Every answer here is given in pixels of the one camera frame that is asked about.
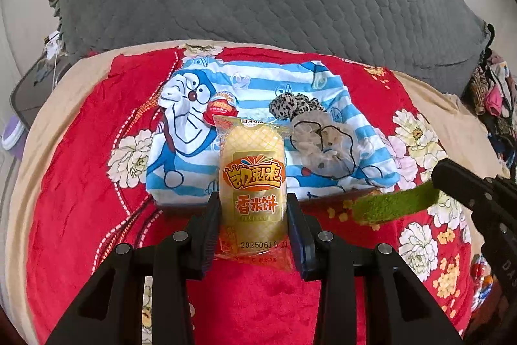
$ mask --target packaged rice cake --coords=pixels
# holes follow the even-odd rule
[[[214,116],[220,137],[221,256],[291,269],[284,138],[290,129]]]

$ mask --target white wall corner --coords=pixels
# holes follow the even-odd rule
[[[13,111],[9,104],[12,90],[21,78],[16,66],[4,26],[2,0],[0,0],[0,127],[4,127]]]

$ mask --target bed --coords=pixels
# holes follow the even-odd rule
[[[480,177],[501,173],[482,124],[458,97],[443,94],[461,95],[490,38],[487,24],[463,0],[50,3],[60,18],[69,58],[77,63],[34,121],[9,207],[7,300],[11,320],[29,345],[44,342],[114,245],[123,239],[137,247],[153,244],[183,226],[184,219],[168,217],[156,207],[143,183],[128,189],[110,180],[107,162],[121,136],[156,130],[156,94],[184,59],[200,55],[260,63],[320,61],[340,77],[400,165],[407,149],[390,140],[400,146],[392,139],[396,128],[411,121],[432,128],[439,150]],[[381,108],[377,97],[384,100]],[[477,146],[475,156],[472,145]],[[428,177],[426,166],[405,173],[407,186]],[[82,198],[79,191],[84,191]],[[467,210],[447,199],[441,204],[443,209],[434,208],[433,215],[424,211],[380,227],[356,227],[341,202],[308,211],[353,243],[373,247],[383,241],[401,252],[412,236],[420,238],[423,247],[432,244],[436,253],[420,274],[422,282],[462,333],[473,294],[469,265],[483,239]],[[445,214],[438,212],[445,208]],[[295,274],[283,274],[275,283],[274,273],[263,271],[218,261],[206,282],[189,286],[197,343],[311,342],[319,286],[304,285]],[[226,298],[220,300],[217,288],[228,274],[236,282],[263,281],[249,295],[226,284]],[[151,291],[149,285],[143,309],[147,343]],[[250,308],[247,302],[258,304]],[[300,317],[293,319],[292,308],[302,309]],[[239,321],[247,311],[254,316],[249,332]],[[228,315],[228,325],[213,323],[214,312]],[[275,334],[268,336],[261,323],[272,326]],[[358,335],[364,342],[361,326]],[[261,336],[252,336],[252,331]]]
[[[28,343],[45,340],[79,288],[115,244],[122,240],[137,247],[152,244],[185,223],[182,218],[163,215],[149,201],[142,207],[145,188],[141,184],[134,189],[114,185],[108,177],[107,162],[112,144],[119,142],[120,132],[131,126],[127,136],[137,136],[141,130],[156,129],[156,105],[144,107],[135,123],[128,117],[134,117],[134,112],[156,94],[157,87],[170,77],[174,64],[183,64],[185,57],[195,57],[189,46],[209,46],[204,51],[216,51],[216,57],[224,61],[259,57],[285,63],[320,60],[340,75],[354,104],[371,125],[382,129],[387,141],[401,127],[394,123],[394,117],[399,116],[395,112],[406,116],[410,113],[417,119],[421,113],[425,116],[422,119],[426,119],[422,121],[430,123],[440,146],[453,160],[481,177],[501,172],[482,124],[456,97],[440,94],[421,81],[386,68],[367,67],[332,56],[291,53],[271,46],[258,46],[259,49],[199,40],[128,47],[83,59],[65,75],[38,114],[11,199],[7,289],[12,321]],[[385,93],[383,112],[378,111],[378,102],[371,100],[370,93]],[[470,153],[472,145],[477,146],[475,156]],[[399,154],[398,158],[407,156],[395,152],[396,149],[393,154]],[[425,171],[419,167],[414,181],[420,182]],[[77,189],[84,189],[84,193],[78,195]],[[428,273],[427,269],[420,273],[422,282],[457,330],[463,331],[469,322],[473,294],[470,260],[479,252],[482,237],[472,226],[469,212],[457,209],[461,212],[449,214],[448,219],[441,213],[431,215],[432,212],[423,211],[373,228],[356,226],[345,218],[341,202],[309,207],[308,211],[319,218],[324,228],[368,247],[387,241],[403,252],[401,248],[410,236],[422,233],[422,241],[436,246],[432,262],[427,262]],[[319,286],[303,284],[297,276],[283,274],[281,281],[275,282],[278,272],[273,270],[216,261],[204,282],[189,285],[197,343],[256,343],[259,330],[262,343],[310,343]],[[450,277],[452,283],[443,282]],[[246,292],[236,291],[228,283],[249,283],[252,279],[262,282]],[[220,298],[222,288],[226,299]],[[250,307],[246,302],[255,304]],[[150,300],[145,303],[150,307]],[[294,303],[301,313],[293,319],[290,312]],[[254,336],[239,321],[242,311],[254,316],[253,323],[248,325]],[[227,314],[227,325],[216,324],[211,317],[214,312]],[[269,323],[275,334],[271,336],[267,329],[259,329],[263,323]],[[142,328],[143,338],[148,341],[149,327],[144,323]],[[358,335],[364,341],[364,330],[359,328]]]

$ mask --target doraemon cartoon print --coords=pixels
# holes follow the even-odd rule
[[[154,135],[156,154],[151,154],[157,159],[149,163],[147,173],[163,167],[162,176],[169,189],[183,184],[184,171],[198,167],[200,161],[190,159],[216,139],[216,129],[203,120],[206,105],[215,93],[206,74],[196,69],[178,70],[162,88],[158,105],[165,108],[165,113]],[[213,175],[207,174],[206,178],[207,186]]]

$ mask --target wall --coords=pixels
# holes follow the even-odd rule
[[[0,0],[0,6],[12,55],[24,74],[40,57],[43,39],[55,31],[59,19],[48,0]]]
[[[466,0],[479,17],[495,27],[492,49],[506,59],[517,75],[517,2],[515,0]]]
[[[9,96],[20,77],[20,71],[12,55],[11,46],[7,41],[2,14],[2,0],[0,0],[0,129],[5,127],[12,115]]]

